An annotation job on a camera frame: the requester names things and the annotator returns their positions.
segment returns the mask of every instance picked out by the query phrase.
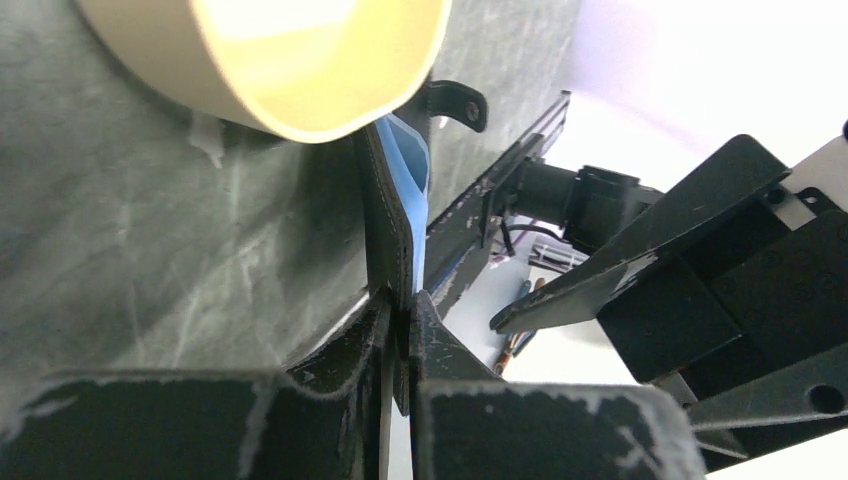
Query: black cylinder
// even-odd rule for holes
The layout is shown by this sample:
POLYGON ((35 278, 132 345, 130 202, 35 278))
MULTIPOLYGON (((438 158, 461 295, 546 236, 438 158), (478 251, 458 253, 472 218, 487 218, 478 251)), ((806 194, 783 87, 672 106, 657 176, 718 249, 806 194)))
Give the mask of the black cylinder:
POLYGON ((519 215, 563 226, 576 173, 527 161, 513 211, 519 215))

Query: screw hole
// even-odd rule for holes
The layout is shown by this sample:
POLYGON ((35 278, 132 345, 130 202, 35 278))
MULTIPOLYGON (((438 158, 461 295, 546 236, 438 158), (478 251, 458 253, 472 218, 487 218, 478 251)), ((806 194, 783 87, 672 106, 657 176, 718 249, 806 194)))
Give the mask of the screw hole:
POLYGON ((772 205, 778 205, 786 199, 786 192, 783 189, 775 188, 766 194, 766 201, 772 205))
POLYGON ((833 415, 845 410, 845 396, 830 385, 817 385, 807 392, 807 399, 813 410, 833 415))

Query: blue lining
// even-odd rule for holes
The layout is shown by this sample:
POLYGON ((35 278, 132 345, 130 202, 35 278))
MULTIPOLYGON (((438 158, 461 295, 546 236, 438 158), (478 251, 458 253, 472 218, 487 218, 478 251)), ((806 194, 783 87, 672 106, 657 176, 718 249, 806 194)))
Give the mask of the blue lining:
POLYGON ((389 172, 409 226, 412 228, 412 294, 424 288, 424 250, 427 240, 427 184, 430 154, 427 143, 412 127, 394 115, 376 122, 389 172))

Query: black metal frame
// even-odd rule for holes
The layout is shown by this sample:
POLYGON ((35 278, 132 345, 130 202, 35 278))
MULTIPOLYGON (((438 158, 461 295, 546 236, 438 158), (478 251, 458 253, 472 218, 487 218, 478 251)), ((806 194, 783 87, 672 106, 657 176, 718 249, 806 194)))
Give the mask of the black metal frame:
POLYGON ((566 92, 430 226, 425 286, 438 305, 425 291, 399 313, 381 290, 288 370, 45 379, 7 420, 0 476, 383 478, 399 326, 420 479, 701 478, 703 459, 715 470, 848 424, 845 205, 815 182, 782 187, 789 170, 748 137, 666 195, 612 172, 551 170, 542 157, 568 102, 566 92), (775 205, 811 195, 810 221, 775 205), (634 376, 659 389, 510 385, 444 328, 440 314, 515 212, 560 224, 593 255, 492 326, 597 316, 634 376))

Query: gray table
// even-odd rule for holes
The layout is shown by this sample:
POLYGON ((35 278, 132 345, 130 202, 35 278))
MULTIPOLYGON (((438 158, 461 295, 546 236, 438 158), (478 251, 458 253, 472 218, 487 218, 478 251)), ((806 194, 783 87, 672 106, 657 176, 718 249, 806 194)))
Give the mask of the gray table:
MULTIPOLYGON (((483 135, 434 124, 434 216, 563 86, 576 9, 454 1, 435 77, 484 92, 491 116, 483 135)), ((191 128, 71 2, 0 0, 0 416, 58 368, 290 363, 359 294, 347 141, 213 119, 216 166, 191 128)))

